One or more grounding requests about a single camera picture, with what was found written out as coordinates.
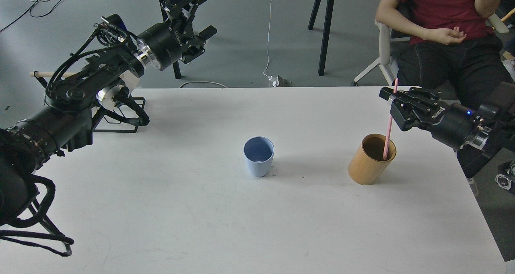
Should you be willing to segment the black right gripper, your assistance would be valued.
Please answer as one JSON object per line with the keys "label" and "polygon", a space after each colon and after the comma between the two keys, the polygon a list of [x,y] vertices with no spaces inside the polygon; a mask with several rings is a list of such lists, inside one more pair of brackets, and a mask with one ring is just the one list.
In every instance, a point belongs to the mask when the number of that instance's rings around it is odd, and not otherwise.
{"label": "black right gripper", "polygon": [[454,150],[460,150],[478,129],[473,111],[457,103],[448,105],[441,91],[411,87],[396,93],[382,87],[379,97],[390,104],[389,113],[401,131],[419,128]]}

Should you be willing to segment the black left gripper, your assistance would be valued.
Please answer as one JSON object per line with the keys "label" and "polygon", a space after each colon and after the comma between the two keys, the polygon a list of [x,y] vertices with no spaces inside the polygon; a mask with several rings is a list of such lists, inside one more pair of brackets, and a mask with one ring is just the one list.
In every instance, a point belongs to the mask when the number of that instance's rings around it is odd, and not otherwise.
{"label": "black left gripper", "polygon": [[156,23],[136,36],[136,58],[147,68],[163,71],[176,61],[185,64],[204,54],[208,39],[217,34],[212,25],[195,35],[192,23],[199,6],[208,0],[164,0],[170,23]]}

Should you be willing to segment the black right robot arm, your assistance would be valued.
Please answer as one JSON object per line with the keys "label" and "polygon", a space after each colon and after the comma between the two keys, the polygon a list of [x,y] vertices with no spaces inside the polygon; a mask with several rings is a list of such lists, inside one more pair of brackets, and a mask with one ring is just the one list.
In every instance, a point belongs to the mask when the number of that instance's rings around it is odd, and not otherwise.
{"label": "black right robot arm", "polygon": [[478,110],[449,105],[439,91],[415,87],[383,87],[379,96],[390,103],[401,131],[417,127],[455,151],[469,145],[491,158],[502,148],[514,151],[514,91],[513,84],[501,83]]}

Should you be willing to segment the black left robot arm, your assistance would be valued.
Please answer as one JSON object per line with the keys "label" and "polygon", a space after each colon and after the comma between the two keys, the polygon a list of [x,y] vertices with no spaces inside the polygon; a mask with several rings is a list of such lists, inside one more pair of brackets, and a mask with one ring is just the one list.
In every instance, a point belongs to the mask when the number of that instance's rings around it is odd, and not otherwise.
{"label": "black left robot arm", "polygon": [[49,219],[54,200],[52,180],[35,175],[52,155],[62,157],[93,142],[93,131],[104,116],[143,127],[149,116],[131,96],[124,73],[139,78],[152,66],[163,71],[173,63],[189,63],[204,53],[217,30],[209,26],[195,34],[192,22],[207,0],[162,0],[166,17],[139,35],[114,14],[103,17],[85,43],[54,73],[45,88],[45,106],[30,118],[1,130],[1,239],[38,247],[29,239],[63,243],[65,251],[42,248],[60,256],[72,254],[72,239]]}

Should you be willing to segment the person's right hand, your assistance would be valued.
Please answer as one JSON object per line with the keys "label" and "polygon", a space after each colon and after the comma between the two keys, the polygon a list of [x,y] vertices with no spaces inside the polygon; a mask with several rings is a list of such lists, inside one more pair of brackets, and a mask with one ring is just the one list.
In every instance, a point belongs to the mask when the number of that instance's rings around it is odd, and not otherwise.
{"label": "person's right hand", "polygon": [[458,44],[465,40],[467,34],[460,30],[460,27],[428,29],[424,34],[424,40],[436,42],[443,45]]}

